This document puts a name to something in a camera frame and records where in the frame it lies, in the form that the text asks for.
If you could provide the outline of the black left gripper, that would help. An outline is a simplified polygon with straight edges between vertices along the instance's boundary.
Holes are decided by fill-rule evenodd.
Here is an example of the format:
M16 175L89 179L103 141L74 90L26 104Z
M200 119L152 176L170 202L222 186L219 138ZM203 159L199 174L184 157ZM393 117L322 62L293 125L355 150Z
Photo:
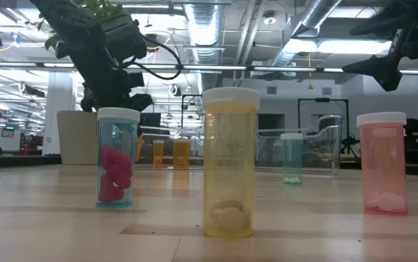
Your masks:
M98 110L95 95L125 95L131 89L143 87L142 73L128 73L114 65L108 54L80 54L79 73L84 79L84 97L80 102L83 111ZM130 98L130 108L143 111L153 103L149 94L135 94Z

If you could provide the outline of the small orange pill bottle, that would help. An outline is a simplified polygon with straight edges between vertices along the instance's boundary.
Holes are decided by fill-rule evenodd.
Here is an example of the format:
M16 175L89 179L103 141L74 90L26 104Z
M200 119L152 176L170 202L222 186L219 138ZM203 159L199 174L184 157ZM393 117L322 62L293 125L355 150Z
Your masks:
M153 168L161 168L163 166L164 141L153 140Z

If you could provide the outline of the teal bottle with pink pills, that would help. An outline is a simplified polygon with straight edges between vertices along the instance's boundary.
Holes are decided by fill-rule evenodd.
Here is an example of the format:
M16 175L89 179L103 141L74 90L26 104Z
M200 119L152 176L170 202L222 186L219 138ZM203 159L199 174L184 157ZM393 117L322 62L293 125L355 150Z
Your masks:
M97 206L133 204L133 174L140 112L104 107L98 117Z

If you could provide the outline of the pink pill bottle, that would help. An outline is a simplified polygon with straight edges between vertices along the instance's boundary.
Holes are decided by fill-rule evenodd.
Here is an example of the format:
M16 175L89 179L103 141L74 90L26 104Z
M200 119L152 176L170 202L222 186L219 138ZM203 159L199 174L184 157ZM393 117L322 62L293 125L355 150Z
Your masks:
M403 112L357 116L363 206L366 212L407 215Z

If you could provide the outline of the tall yellow pill bottle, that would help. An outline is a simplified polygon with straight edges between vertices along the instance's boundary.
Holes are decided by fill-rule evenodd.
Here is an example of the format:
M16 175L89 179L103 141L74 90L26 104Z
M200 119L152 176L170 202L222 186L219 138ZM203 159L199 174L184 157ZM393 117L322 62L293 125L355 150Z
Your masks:
M253 233L257 91L218 87L202 93L205 113L203 231L218 238Z

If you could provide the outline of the black monitor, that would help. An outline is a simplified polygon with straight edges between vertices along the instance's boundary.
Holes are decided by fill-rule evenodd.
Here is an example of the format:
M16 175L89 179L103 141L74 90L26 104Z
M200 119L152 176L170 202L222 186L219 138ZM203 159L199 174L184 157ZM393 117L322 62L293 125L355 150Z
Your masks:
M143 133L160 134L161 113L141 113L139 126Z

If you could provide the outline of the white plant pot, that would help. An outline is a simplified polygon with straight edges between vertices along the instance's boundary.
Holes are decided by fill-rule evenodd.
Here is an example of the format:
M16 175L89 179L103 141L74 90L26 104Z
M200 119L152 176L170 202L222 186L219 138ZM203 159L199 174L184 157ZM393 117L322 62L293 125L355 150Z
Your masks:
M60 157L67 165L98 164L98 120L96 113L57 113Z

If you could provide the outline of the green leafy plant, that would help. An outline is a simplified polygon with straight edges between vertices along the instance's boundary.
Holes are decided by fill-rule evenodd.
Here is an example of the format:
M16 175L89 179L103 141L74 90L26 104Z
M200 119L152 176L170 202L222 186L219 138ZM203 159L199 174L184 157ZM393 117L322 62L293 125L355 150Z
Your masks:
M58 48L61 41L54 22L68 22L71 16L89 15L94 16L97 21L103 22L113 16L123 13L122 4L112 4L110 0L30 0L40 11L39 17L42 19L38 24L38 30L44 22L49 23L53 35L46 40L44 47L54 50Z

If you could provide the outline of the red background equipment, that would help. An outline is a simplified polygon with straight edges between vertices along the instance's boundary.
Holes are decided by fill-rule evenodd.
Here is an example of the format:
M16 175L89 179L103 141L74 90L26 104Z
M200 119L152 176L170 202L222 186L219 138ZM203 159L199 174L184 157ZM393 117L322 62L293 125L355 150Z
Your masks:
M41 156L43 137L39 135L21 135L20 155L21 156Z

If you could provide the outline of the hanging linear light fixture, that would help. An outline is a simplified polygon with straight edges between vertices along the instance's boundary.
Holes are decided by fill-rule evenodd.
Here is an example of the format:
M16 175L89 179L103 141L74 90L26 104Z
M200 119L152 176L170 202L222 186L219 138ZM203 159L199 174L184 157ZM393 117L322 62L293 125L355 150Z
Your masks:
M174 71L255 71L255 72L302 72L319 74L344 74L340 68L310 68L310 67L269 67L243 65L173 65L173 64L145 64L151 70ZM73 63L29 63L29 62L1 62L0 68L27 70L75 70Z

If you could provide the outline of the black rack frame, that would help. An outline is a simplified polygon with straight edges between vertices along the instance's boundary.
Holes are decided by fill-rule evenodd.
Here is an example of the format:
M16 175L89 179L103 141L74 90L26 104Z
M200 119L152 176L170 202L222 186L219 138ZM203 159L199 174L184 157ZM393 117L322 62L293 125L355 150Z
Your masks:
M202 99L201 95L182 95L181 96L181 127L184 127L184 112L188 110L190 106L198 107L198 104L194 102L195 98Z
M299 98L297 99L297 126L301 127L301 102L302 101L314 101L315 103L330 103L333 102L343 102L345 104L345 113L346 113L346 137L350 136L350 102L348 99L333 99L333 98Z

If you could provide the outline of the silver ventilation duct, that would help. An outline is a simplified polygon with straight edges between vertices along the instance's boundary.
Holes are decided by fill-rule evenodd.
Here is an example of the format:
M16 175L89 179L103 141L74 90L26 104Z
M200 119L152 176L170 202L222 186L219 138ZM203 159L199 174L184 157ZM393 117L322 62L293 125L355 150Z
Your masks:
M300 52L293 46L294 39L317 38L320 26L343 0L307 0L305 9L288 18L283 29L283 48L272 58L269 66L286 67Z
M192 55L198 65L218 65L222 51L221 26L224 8L215 4L185 4Z

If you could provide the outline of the black aluminium table frame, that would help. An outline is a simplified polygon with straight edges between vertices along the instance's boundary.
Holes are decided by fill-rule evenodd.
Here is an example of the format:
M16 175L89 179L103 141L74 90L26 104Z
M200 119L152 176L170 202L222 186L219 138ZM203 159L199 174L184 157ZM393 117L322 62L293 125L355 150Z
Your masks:
M60 156L0 156L0 168L30 167L61 163ZM418 175L418 164L406 165L406 171L410 175Z

